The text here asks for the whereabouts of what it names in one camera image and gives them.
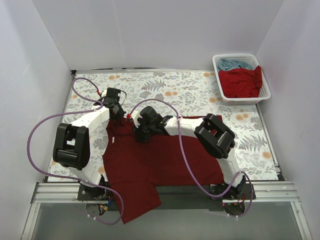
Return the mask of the dark red t shirt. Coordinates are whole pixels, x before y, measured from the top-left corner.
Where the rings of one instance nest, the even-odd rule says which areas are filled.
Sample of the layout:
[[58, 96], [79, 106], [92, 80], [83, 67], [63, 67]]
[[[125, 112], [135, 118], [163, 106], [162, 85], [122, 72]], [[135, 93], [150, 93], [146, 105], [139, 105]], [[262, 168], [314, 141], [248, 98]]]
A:
[[161, 205], [157, 186], [196, 184], [177, 135], [154, 135], [141, 143], [136, 141], [133, 126], [125, 119], [109, 121], [108, 144], [102, 156], [109, 185], [118, 192], [117, 207], [124, 210], [124, 224]]

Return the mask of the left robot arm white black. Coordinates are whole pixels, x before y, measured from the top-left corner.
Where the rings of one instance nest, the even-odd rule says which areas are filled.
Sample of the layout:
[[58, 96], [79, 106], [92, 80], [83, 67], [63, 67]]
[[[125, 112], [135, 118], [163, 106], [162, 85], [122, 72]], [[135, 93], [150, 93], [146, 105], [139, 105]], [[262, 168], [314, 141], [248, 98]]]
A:
[[93, 111], [84, 114], [70, 124], [61, 123], [57, 127], [53, 148], [53, 161], [69, 168], [85, 185], [90, 186], [89, 194], [95, 200], [106, 196], [106, 187], [101, 184], [103, 176], [90, 162], [90, 135], [103, 123], [116, 121], [125, 116], [121, 93], [117, 88], [107, 88], [102, 92], [100, 102]]

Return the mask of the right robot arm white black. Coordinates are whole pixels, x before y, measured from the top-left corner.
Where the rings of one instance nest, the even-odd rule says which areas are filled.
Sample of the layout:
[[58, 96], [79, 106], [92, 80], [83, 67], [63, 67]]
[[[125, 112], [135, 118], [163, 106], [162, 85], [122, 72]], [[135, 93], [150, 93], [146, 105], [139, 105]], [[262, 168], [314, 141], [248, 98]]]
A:
[[128, 116], [133, 120], [132, 130], [137, 142], [146, 143], [154, 135], [197, 138], [206, 152], [217, 160], [227, 185], [227, 195], [232, 199], [243, 195], [246, 179], [235, 157], [235, 134], [218, 116], [212, 113], [200, 118], [161, 116], [151, 106], [133, 110]]

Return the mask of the bright red t shirt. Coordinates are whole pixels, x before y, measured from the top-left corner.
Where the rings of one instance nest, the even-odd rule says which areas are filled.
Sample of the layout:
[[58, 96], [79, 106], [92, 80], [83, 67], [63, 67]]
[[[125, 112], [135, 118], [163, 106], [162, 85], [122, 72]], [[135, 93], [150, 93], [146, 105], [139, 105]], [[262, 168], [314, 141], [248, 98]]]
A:
[[263, 85], [262, 69], [235, 68], [218, 72], [222, 92], [227, 98], [257, 98]]

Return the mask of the light blue t shirt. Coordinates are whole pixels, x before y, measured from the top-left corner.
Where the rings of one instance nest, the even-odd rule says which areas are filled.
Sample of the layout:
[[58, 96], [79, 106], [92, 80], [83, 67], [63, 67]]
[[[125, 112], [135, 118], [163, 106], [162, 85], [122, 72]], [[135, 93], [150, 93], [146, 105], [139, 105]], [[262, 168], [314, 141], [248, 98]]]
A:
[[217, 64], [218, 71], [231, 71], [234, 69], [253, 70], [253, 67], [244, 61], [224, 59], [224, 58], [220, 59]]

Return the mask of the white plastic laundry basket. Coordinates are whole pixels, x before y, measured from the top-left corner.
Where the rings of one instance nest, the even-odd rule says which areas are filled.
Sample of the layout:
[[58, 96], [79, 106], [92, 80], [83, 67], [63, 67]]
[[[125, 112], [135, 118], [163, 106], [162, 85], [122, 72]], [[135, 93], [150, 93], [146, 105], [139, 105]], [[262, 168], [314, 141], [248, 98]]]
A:
[[271, 92], [264, 76], [263, 71], [261, 72], [262, 75], [262, 86], [259, 90], [258, 97], [249, 97], [249, 98], [228, 98], [223, 93], [223, 88], [221, 85], [221, 79], [218, 74], [218, 63], [221, 59], [228, 59], [228, 60], [236, 60], [242, 61], [249, 65], [252, 68], [259, 66], [258, 59], [255, 55], [249, 53], [231, 53], [231, 54], [216, 54], [212, 57], [213, 67], [215, 71], [215, 77], [218, 85], [218, 89], [222, 98], [222, 103], [224, 105], [255, 105], [263, 100], [268, 100], [271, 97]]

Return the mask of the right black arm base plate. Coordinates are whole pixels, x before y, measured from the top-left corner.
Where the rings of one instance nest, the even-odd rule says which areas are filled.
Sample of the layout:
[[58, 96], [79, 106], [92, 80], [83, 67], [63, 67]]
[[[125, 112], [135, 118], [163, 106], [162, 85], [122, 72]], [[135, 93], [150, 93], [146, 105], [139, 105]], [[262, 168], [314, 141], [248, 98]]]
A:
[[[227, 184], [211, 184], [209, 186], [209, 192], [212, 195], [221, 195], [226, 189]], [[226, 194], [218, 197], [218, 200], [250, 200], [252, 195], [251, 185], [245, 183], [240, 188], [231, 187]]]

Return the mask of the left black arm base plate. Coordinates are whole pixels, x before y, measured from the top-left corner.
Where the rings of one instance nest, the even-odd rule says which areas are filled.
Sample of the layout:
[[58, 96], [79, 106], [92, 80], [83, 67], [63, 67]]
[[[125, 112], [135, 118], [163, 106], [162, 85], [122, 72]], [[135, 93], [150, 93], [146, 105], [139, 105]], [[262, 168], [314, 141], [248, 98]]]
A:
[[77, 195], [78, 201], [105, 201], [109, 199], [109, 191], [100, 187], [80, 185]]

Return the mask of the aluminium frame rail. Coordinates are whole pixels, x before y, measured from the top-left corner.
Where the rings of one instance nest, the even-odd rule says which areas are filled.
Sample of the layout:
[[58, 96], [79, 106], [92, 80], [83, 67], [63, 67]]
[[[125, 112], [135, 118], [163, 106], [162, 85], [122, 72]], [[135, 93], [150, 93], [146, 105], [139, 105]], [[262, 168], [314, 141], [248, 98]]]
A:
[[89, 217], [92, 201], [77, 200], [75, 182], [38, 183], [24, 240], [310, 240], [300, 198], [290, 181], [254, 182], [256, 198], [239, 219], [206, 209], [156, 209], [128, 223]]

